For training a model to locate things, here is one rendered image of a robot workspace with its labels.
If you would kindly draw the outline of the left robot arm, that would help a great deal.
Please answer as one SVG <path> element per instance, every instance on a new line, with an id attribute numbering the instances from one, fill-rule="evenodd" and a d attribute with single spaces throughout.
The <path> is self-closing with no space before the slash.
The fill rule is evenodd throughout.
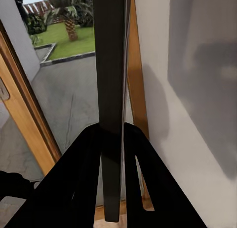
<path id="1" fill-rule="evenodd" d="M 0 202 L 21 207 L 40 183 L 30 182 L 19 173 L 0 171 Z"/>

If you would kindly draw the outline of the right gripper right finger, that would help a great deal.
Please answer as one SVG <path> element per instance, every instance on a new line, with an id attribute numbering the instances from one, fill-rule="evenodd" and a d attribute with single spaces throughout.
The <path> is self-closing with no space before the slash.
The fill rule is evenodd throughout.
<path id="1" fill-rule="evenodd" d="M 153 203 L 143 208 L 136 159 Z M 207 228 L 143 131 L 124 124 L 127 228 Z"/>

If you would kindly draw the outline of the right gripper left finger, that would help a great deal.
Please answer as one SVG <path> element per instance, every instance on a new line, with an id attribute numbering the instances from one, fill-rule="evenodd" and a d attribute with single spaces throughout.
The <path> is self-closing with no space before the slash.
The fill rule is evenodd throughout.
<path id="1" fill-rule="evenodd" d="M 101 147 L 86 127 L 4 228 L 93 228 Z"/>

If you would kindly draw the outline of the poster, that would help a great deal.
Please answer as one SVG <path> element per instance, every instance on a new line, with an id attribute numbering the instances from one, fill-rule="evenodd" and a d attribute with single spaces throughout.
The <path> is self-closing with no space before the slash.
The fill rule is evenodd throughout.
<path id="1" fill-rule="evenodd" d="M 104 216 L 119 222 L 131 0 L 93 0 Z"/>

